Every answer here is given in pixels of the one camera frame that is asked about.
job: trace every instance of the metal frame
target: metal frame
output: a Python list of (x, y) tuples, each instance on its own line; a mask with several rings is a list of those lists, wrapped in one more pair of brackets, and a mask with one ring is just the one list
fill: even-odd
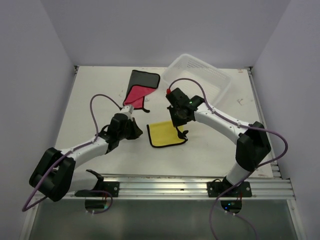
[[(256, 87), (253, 81), (251, 68), (245, 68), (250, 78), (253, 95), (258, 110), (260, 121), (266, 126), (265, 118), (258, 99)], [(252, 197), (245, 200), (287, 200), (292, 222), (299, 240), (306, 239), (306, 234), (297, 210), (295, 195), (290, 180), (281, 179), (277, 162), (271, 163), (273, 178), (248, 178)], [(120, 182), (119, 200), (213, 200), (208, 197), (207, 182), (223, 177), (205, 176), (145, 176), (145, 175), (114, 175), (103, 174), (106, 182)], [(34, 201), (42, 198), (37, 194)], [(74, 193), (68, 193), (64, 199), (84, 199), (75, 197)], [(224, 197), (223, 200), (234, 200), (232, 197)], [(28, 240), (38, 207), (30, 209), (27, 213), (20, 240)]]

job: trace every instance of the white table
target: white table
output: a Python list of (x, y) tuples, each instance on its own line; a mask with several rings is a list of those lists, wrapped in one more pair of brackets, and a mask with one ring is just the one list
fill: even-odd
[[(83, 143), (95, 134), (89, 102), (97, 93), (112, 97), (121, 104), (126, 96), (132, 70), (161, 73), (164, 67), (112, 67), (80, 66), (56, 142), (57, 149)], [(222, 69), (233, 77), (231, 87), (216, 106), (221, 111), (243, 121), (259, 121), (259, 115), (245, 69)], [(197, 122), (184, 126), (189, 130), (188, 142), (183, 145), (153, 148), (149, 144), (146, 125), (170, 120), (165, 98), (166, 84), (160, 80), (159, 88), (148, 95), (145, 108), (150, 113), (135, 110), (138, 126), (143, 135), (136, 140), (122, 140), (112, 152), (97, 157), (76, 172), (92, 169), (101, 174), (169, 175), (169, 176), (225, 176), (235, 163), (235, 145), (212, 128)], [(93, 110), (99, 129), (110, 123), (117, 107), (104, 97), (97, 97)], [(271, 166), (259, 168), (252, 177), (272, 178)]]

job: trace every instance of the white basket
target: white basket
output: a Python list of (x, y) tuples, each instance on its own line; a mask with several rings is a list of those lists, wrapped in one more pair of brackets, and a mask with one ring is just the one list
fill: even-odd
[[(227, 92), (232, 77), (220, 69), (189, 54), (182, 54), (162, 74), (162, 80), (170, 85), (179, 78), (190, 78), (201, 84), (209, 103), (216, 105)], [(191, 81), (178, 81), (173, 85), (180, 88), (189, 98), (203, 97), (199, 87)]]

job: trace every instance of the robotic arm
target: robotic arm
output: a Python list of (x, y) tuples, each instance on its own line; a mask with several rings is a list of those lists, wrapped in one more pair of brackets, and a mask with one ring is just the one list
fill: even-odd
[(57, 150), (51, 147), (46, 150), (31, 175), (29, 184), (35, 188), (48, 169), (58, 159), (67, 154), (43, 179), (39, 187), (39, 191), (42, 194), (57, 202), (68, 192), (104, 190), (103, 177), (100, 174), (92, 170), (74, 174), (74, 170), (93, 158), (111, 152), (118, 147), (121, 140), (134, 140), (143, 133), (131, 116), (133, 110), (134, 107), (132, 105), (123, 107), (119, 113), (113, 116), (110, 125), (104, 126), (98, 136), (93, 137), (86, 143), (68, 149)]
[[(218, 192), (223, 192), (253, 172), (271, 151), (265, 132), (241, 127), (250, 126), (263, 129), (264, 126), (260, 122), (249, 124), (239, 121), (210, 105), (212, 111), (208, 109), (202, 97), (196, 95), (189, 99), (179, 88), (168, 91), (166, 98), (170, 102), (168, 110), (174, 127), (185, 125), (190, 121), (203, 123), (225, 135), (236, 145), (236, 163), (224, 177)], [(231, 124), (219, 116), (232, 120), (237, 125)]]

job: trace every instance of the yellow cloth with black trim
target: yellow cloth with black trim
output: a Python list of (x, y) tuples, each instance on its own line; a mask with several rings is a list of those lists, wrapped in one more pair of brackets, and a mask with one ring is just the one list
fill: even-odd
[(150, 145), (154, 148), (165, 148), (184, 144), (188, 141), (184, 126), (174, 127), (172, 121), (163, 121), (146, 126)]

